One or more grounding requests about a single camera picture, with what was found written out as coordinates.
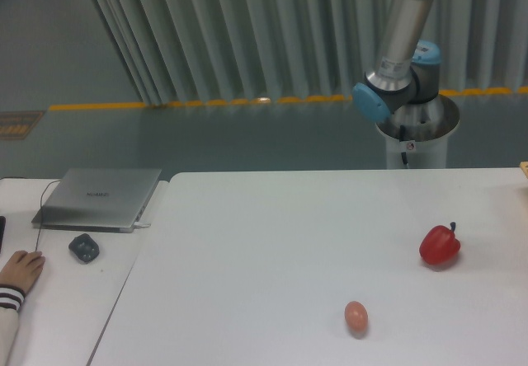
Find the person's hand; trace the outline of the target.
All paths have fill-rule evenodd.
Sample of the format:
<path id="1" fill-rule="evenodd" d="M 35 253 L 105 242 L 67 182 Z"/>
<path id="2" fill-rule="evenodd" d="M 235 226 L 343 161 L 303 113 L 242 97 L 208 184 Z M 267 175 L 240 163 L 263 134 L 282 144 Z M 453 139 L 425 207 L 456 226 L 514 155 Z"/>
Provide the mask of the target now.
<path id="1" fill-rule="evenodd" d="M 1 286 L 28 294 L 45 266 L 41 251 L 16 251 L 1 269 Z"/>

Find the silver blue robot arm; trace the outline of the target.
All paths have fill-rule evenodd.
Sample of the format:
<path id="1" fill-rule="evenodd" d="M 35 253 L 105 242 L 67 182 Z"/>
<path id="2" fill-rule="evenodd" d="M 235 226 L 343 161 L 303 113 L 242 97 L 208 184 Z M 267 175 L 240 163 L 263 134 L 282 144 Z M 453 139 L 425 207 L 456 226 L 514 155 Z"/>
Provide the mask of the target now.
<path id="1" fill-rule="evenodd" d="M 352 89 L 356 108 L 379 123 L 417 98 L 421 91 L 413 56 L 433 0 L 391 0 L 375 64 Z"/>

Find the forearm in white sleeve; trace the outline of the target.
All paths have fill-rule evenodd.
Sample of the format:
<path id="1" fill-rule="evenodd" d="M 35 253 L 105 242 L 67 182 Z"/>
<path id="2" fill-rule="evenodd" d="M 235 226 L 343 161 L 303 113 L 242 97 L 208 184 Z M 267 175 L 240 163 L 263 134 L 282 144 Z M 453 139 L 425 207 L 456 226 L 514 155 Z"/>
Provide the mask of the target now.
<path id="1" fill-rule="evenodd" d="M 19 327 L 19 311 L 25 293 L 12 285 L 1 285 L 1 365 L 7 364 Z"/>

